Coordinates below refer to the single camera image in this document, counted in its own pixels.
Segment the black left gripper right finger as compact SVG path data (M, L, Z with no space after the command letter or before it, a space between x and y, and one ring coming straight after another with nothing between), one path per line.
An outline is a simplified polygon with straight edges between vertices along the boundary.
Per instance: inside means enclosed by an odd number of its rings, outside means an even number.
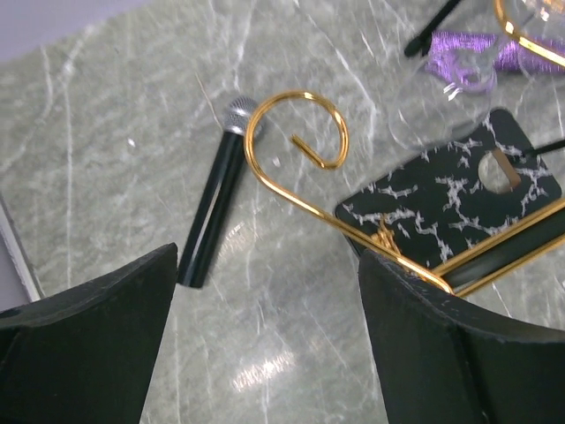
M478 307L369 250L358 282L389 422L563 422L561 330Z

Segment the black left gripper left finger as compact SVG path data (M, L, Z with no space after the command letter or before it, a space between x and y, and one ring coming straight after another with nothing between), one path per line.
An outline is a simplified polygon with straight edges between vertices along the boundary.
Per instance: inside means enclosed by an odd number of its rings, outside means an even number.
M177 281L177 246L1 313L3 423L138 423Z

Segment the gold wine glass rack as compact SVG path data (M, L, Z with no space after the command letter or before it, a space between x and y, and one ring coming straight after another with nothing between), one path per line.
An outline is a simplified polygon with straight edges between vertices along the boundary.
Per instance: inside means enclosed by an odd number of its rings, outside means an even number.
M530 23L541 25L561 22L564 18L564 7L561 2L529 1L526 3L522 13L518 15L511 14L503 1L495 2L493 9L501 27L497 35L500 37L505 36L512 42L517 42L537 55L564 67L563 42L535 38L527 31ZM384 223L380 224L376 233L367 235L338 219L335 216L335 211L328 213L277 184L260 167L254 149L256 126L260 123L263 116L276 104L297 99L315 102L328 112L337 126L340 147L337 157L327 161L321 158L300 137L292 136L292 143L317 167L323 170L334 170L343 165L350 145L349 131L343 115L327 98L302 90L286 91L274 95L264 101L252 114L244 140L246 161L255 177L264 186L293 205L339 230L350 241L355 250L372 250L377 252L406 269L409 273L419 276L443 291L464 296L563 242L564 197L561 192L559 199L511 224L505 230L486 238L473 248L449 259L440 266L428 269L419 265L400 252L394 241L394 233ZM490 106L490 110L474 131L486 120L492 110L496 109ZM470 136L474 131L458 140ZM450 142L432 148L440 148ZM515 156L506 155L499 148L496 148L480 161L479 178L489 191L493 193L506 193L520 184L521 179L516 172L518 164L526 163L531 159L542 160L543 154L561 149L563 146L562 141L551 142L538 148L531 144L529 148ZM431 148L422 151L411 150L414 152L412 158L429 149Z

